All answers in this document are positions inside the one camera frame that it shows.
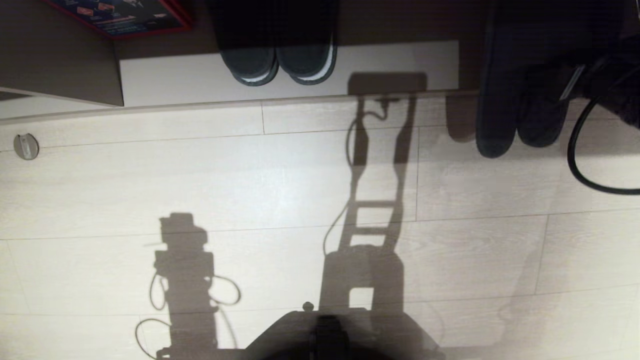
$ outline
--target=shoe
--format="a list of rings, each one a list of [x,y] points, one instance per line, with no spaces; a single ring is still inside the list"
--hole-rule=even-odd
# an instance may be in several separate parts
[[[338,0],[277,0],[276,55],[282,70],[302,85],[327,80],[337,55]]]
[[[238,82],[269,83],[278,73],[274,0],[206,0],[222,60]]]

